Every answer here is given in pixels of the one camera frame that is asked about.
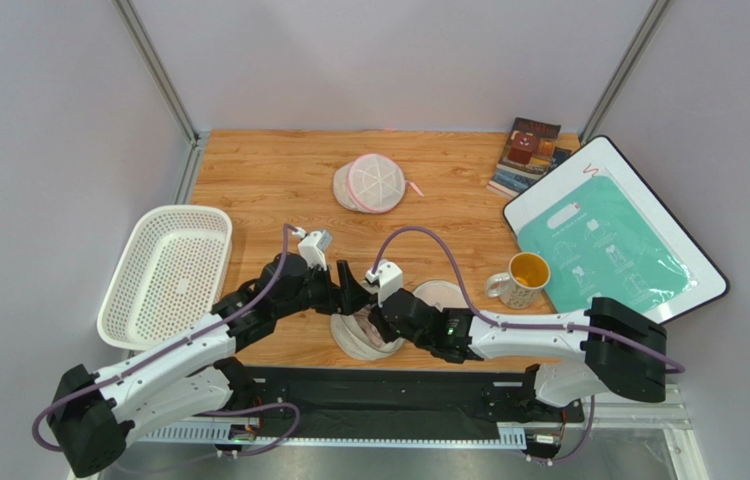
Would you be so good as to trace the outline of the beige mesh laundry bag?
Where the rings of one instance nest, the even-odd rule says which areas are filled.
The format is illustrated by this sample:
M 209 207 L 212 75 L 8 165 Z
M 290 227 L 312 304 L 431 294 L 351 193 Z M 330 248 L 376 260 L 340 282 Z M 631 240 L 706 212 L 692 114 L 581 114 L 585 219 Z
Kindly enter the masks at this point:
M 468 307 L 459 286 L 445 280 L 427 281 L 416 287 L 413 295 L 439 311 L 445 308 Z M 399 338 L 387 342 L 383 339 L 386 345 L 382 348 L 374 348 L 367 341 L 355 320 L 356 314 L 367 313 L 369 315 L 369 312 L 370 308 L 365 307 L 351 316 L 332 315 L 330 331 L 334 341 L 346 355 L 361 361 L 375 361 L 394 355 L 404 346 L 406 340 Z

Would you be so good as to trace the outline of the pink bra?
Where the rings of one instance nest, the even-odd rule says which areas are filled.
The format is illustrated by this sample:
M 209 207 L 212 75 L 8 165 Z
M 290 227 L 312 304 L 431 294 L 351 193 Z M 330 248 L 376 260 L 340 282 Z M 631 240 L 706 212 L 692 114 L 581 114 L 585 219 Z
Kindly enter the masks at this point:
M 378 329 L 369 321 L 367 313 L 356 314 L 355 320 L 367 341 L 374 348 L 382 348 L 386 345 Z

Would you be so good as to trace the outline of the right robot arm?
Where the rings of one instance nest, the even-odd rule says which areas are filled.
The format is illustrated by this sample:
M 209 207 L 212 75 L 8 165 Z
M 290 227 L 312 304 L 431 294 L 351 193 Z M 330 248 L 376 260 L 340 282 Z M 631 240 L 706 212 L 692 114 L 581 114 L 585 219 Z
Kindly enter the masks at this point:
M 449 363 L 539 357 L 526 371 L 529 392 L 551 407 L 605 392 L 643 403 L 666 398 L 666 330 L 611 298 L 570 313 L 505 315 L 437 308 L 400 289 L 368 319 L 384 340 L 404 339 Z

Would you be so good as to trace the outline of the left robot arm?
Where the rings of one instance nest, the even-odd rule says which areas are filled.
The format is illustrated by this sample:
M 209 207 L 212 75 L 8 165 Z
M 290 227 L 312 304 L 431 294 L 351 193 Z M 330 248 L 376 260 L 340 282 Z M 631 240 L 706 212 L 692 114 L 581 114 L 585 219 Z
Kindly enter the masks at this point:
M 277 255 L 257 279 L 221 298 L 198 321 L 163 343 L 90 372 L 66 371 L 42 417 L 78 477 L 112 465 L 151 431 L 186 417 L 244 408 L 253 389 L 235 354 L 299 312 L 353 315 L 374 297 L 340 260 L 332 271 L 298 254 Z

